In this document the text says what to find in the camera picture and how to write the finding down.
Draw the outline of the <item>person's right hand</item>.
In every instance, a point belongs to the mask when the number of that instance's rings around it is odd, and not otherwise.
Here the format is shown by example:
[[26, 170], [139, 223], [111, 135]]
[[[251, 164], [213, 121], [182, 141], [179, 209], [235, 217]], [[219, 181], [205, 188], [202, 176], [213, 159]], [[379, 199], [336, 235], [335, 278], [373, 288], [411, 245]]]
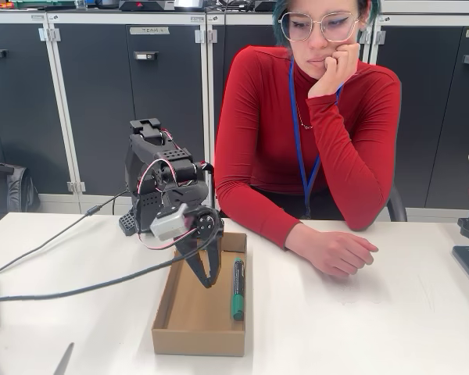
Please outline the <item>person's right hand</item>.
[[378, 248], [367, 239], [338, 231], [318, 231], [297, 224], [285, 240], [285, 247], [309, 261], [316, 269], [334, 277], [354, 275], [374, 261]]

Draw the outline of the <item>person's left hand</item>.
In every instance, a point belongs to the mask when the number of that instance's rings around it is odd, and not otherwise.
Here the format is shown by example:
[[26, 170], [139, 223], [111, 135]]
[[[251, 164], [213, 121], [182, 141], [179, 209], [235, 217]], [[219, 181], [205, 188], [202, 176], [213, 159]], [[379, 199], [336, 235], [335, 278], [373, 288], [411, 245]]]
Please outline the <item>person's left hand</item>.
[[308, 98], [333, 95], [357, 71], [360, 45], [339, 45], [324, 60], [325, 72], [308, 92]]

